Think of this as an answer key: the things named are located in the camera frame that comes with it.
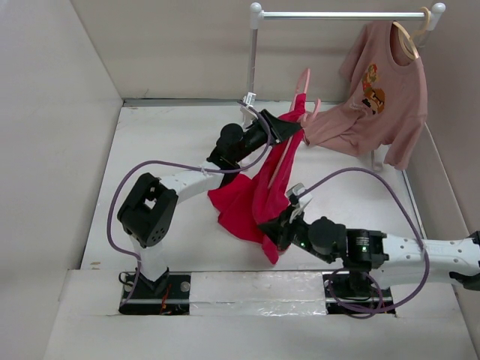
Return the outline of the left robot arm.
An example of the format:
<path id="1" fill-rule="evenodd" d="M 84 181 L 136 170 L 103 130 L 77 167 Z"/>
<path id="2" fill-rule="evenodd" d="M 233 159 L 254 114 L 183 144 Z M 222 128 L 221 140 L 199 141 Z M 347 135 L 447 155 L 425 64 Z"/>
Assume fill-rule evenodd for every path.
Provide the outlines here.
<path id="1" fill-rule="evenodd" d="M 138 279 L 151 297 L 168 288 L 170 270 L 160 244 L 169 231 L 176 206 L 206 193 L 219 211 L 220 224 L 240 239 L 259 242 L 270 260 L 279 250 L 259 225 L 288 206 L 286 187 L 296 149 L 303 138 L 299 107 L 280 117 L 262 110 L 247 127 L 227 124 L 204 163 L 162 178 L 146 172 L 128 193 L 117 218 L 130 236 L 139 260 Z"/>

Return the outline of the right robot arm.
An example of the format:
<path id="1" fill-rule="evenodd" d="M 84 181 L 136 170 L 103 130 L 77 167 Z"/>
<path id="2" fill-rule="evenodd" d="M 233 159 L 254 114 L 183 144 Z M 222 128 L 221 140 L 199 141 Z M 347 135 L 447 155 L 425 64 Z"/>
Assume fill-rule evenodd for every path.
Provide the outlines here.
<path id="1" fill-rule="evenodd" d="M 326 263 L 341 260 L 350 272 L 346 285 L 363 295 L 374 285 L 383 288 L 429 282 L 479 290 L 479 233 L 454 241 L 416 240 L 377 230 L 348 229 L 327 217 L 307 223 L 302 214 L 292 217 L 288 208 L 261 223 L 260 231 L 279 251 L 296 245 Z"/>

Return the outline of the pink plastic hanger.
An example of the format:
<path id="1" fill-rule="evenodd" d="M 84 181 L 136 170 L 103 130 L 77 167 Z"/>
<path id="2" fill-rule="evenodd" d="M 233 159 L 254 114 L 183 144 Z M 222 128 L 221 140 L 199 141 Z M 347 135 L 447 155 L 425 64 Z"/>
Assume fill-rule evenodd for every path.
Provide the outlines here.
<path id="1" fill-rule="evenodd" d="M 308 93 L 308 87 L 309 87 L 309 84 L 310 84 L 310 79 L 311 79 L 311 69 L 307 67 L 301 73 L 300 77 L 298 78 L 298 81 L 297 81 L 296 86 L 295 86 L 294 97 L 292 99 L 292 103 L 291 103 L 290 108 L 289 108 L 290 113 L 295 112 L 295 111 L 298 113 L 298 116 L 296 117 L 295 120 L 299 124 L 301 124 L 303 119 L 308 115 L 308 112 L 305 109 L 305 102 L 306 102 L 306 95 Z M 301 110 L 301 112 L 299 110 L 298 101 L 297 101 L 300 95 L 304 96 L 303 97 L 303 109 Z M 288 139 L 286 145 L 285 145 L 283 153 L 281 154 L 280 159 L 277 162 L 277 166 L 275 167 L 274 172 L 271 175 L 270 181 L 268 183 L 268 189 L 270 189 L 272 187 L 272 185 L 275 182 L 275 179 L 278 176 L 278 173 L 280 172 L 280 169 L 281 169 L 282 164 L 284 162 L 284 159 L 287 155 L 287 152 L 289 151 L 290 144 L 291 144 L 292 140 L 293 140 L 293 138 L 290 137 Z"/>

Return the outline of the red t shirt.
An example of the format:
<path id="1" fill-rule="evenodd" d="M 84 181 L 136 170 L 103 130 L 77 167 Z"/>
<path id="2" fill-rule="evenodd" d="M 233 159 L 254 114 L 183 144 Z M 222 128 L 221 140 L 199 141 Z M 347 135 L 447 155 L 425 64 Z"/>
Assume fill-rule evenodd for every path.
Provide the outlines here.
<path id="1" fill-rule="evenodd" d="M 218 211 L 217 222 L 231 235 L 261 245 L 273 265 L 278 262 L 280 251 L 258 226 L 277 218 L 289 205 L 285 193 L 303 137 L 300 130 L 273 146 L 253 178 L 240 174 L 230 184 L 208 192 L 211 204 Z"/>

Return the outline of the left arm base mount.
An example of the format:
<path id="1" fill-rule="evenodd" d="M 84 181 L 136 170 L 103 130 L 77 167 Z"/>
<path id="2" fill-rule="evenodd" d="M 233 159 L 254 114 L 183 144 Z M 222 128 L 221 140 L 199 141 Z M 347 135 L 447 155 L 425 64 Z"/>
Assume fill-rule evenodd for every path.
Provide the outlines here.
<path id="1" fill-rule="evenodd" d="M 122 284 L 118 311 L 123 315 L 181 316 L 190 314 L 191 273 L 166 271 L 157 282 L 136 272 L 122 271 L 118 280 Z"/>

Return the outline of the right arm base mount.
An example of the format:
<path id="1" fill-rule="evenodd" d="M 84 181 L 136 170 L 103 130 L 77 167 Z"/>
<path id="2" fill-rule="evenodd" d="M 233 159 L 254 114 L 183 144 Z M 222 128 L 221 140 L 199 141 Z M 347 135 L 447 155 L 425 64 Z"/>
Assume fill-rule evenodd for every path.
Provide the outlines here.
<path id="1" fill-rule="evenodd" d="M 371 280 L 364 275 L 354 275 L 350 279 L 348 271 L 339 271 L 337 273 L 326 272 L 322 274 L 325 292 L 325 309 L 328 315 L 345 315 L 356 319 L 369 319 L 373 316 L 371 313 L 365 313 L 357 310 L 350 310 L 338 304 L 332 296 L 330 289 L 342 301 L 349 305 L 357 305 L 370 309 L 378 307 L 385 308 L 393 305 L 393 297 L 390 289 L 382 290 L 380 298 L 377 288 Z"/>

